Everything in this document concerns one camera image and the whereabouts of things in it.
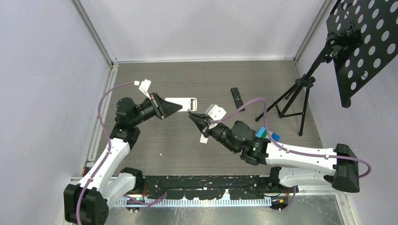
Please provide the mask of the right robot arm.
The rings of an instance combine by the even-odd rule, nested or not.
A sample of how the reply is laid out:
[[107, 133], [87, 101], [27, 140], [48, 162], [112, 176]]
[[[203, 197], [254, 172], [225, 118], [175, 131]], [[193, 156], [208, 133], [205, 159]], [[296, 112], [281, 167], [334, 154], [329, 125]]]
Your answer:
[[348, 192], [360, 191], [358, 159], [346, 144], [335, 148], [306, 148], [273, 143], [257, 137], [254, 130], [242, 121], [232, 128], [211, 124], [205, 114], [190, 113], [189, 119], [201, 132], [201, 141], [209, 137], [250, 165], [271, 165], [268, 187], [273, 192], [300, 185], [330, 184], [332, 188]]

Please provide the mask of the white remote control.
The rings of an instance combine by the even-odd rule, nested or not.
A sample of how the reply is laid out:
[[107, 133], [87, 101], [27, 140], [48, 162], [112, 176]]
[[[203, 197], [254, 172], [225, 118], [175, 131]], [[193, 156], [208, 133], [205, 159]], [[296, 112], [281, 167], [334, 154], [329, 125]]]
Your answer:
[[[198, 100], [195, 97], [192, 97], [194, 99], [196, 99], [196, 103], [197, 103], [197, 108], [198, 108]], [[166, 101], [175, 103], [175, 104], [179, 104], [182, 106], [182, 109], [178, 110], [179, 112], [187, 112], [188, 109], [191, 109], [191, 97], [167, 97], [165, 98]]]

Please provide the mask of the black remote control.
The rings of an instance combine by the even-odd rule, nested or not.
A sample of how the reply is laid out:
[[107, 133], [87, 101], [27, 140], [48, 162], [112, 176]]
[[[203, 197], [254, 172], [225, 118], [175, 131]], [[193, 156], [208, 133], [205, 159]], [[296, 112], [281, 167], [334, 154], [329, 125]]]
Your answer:
[[244, 105], [241, 95], [240, 95], [240, 92], [237, 87], [231, 88], [230, 91], [231, 91], [233, 100], [235, 102], [236, 108], [239, 109], [240, 107], [242, 107]]

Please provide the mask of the white battery cover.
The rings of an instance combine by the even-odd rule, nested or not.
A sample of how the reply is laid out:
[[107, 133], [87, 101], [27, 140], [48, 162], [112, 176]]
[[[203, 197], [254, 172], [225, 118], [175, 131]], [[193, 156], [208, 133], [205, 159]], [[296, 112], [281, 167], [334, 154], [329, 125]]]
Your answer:
[[200, 143], [203, 143], [203, 144], [207, 144], [208, 138], [205, 137], [203, 134], [201, 134], [201, 137], [200, 137], [200, 139], [199, 139], [199, 142], [200, 142]]

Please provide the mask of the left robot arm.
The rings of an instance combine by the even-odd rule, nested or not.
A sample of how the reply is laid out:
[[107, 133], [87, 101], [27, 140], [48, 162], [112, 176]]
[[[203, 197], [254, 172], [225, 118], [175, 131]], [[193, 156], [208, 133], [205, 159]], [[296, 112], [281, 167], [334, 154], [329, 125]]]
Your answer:
[[91, 170], [63, 192], [65, 220], [78, 225], [103, 225], [109, 210], [126, 193], [139, 194], [144, 188], [142, 172], [126, 167], [111, 180], [121, 161], [130, 153], [140, 135], [139, 124], [157, 117], [165, 119], [183, 108], [151, 93], [139, 105], [122, 98], [116, 107], [115, 126], [107, 135], [108, 145]]

